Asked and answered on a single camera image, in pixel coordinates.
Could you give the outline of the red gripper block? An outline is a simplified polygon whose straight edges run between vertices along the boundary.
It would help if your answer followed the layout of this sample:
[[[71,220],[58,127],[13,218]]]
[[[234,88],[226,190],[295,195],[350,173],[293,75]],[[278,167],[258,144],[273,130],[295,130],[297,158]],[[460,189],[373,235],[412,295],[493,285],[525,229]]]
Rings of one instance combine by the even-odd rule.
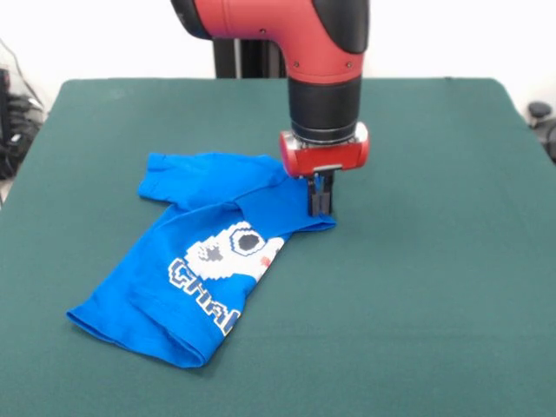
[[[333,212],[333,170],[358,169],[365,165],[370,150],[370,135],[363,122],[355,125],[354,136],[346,142],[313,145],[298,139],[292,131],[280,134],[281,159],[292,177],[307,177],[308,213],[318,216]],[[327,171],[321,176],[317,173]]]

